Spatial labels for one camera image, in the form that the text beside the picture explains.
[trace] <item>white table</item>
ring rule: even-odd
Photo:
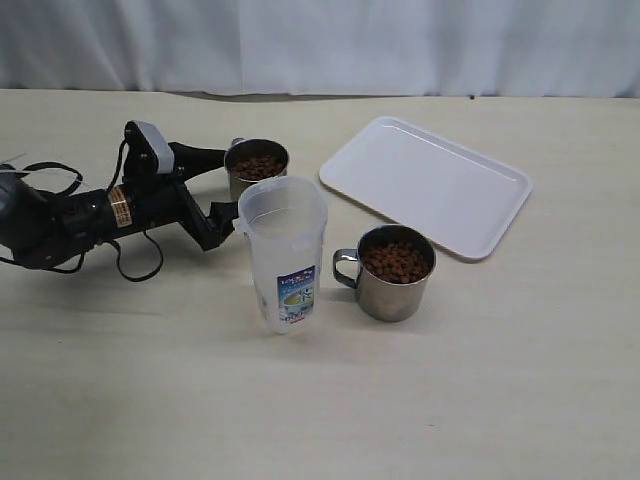
[[[640,101],[2,91],[0,106],[0,158],[62,161],[95,188],[131,119],[202,147],[272,138],[317,181],[379,115],[535,182],[493,256],[439,253],[397,325],[331,277],[331,253],[381,222],[333,195],[316,326],[293,337],[264,329],[240,235],[204,254],[159,229],[165,268],[137,285],[108,246],[72,277],[0,266],[1,478],[637,478]],[[204,206],[225,185],[190,188]]]

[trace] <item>mug handle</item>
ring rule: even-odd
[[[338,271],[338,262],[343,260],[357,262],[357,251],[354,248],[341,248],[333,254],[333,277],[349,288],[356,288],[356,281],[353,278],[347,277],[344,273]]]

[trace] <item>orange label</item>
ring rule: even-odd
[[[131,210],[129,210],[127,198],[124,196],[120,187],[115,187],[109,192],[109,201],[111,202],[111,209],[116,217],[116,225],[118,225],[118,228],[131,225],[133,223]]]

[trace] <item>dog food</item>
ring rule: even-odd
[[[429,273],[422,253],[411,243],[391,242],[386,247],[372,247],[362,259],[364,267],[380,280],[389,283],[413,283]]]
[[[243,180],[258,181],[275,177],[284,169],[284,162],[274,156],[251,157],[240,160],[232,168],[231,173]]]

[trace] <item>pitcher label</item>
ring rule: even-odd
[[[278,277],[278,306],[281,322],[293,324],[311,315],[315,296],[315,280],[315,265],[284,277]]]

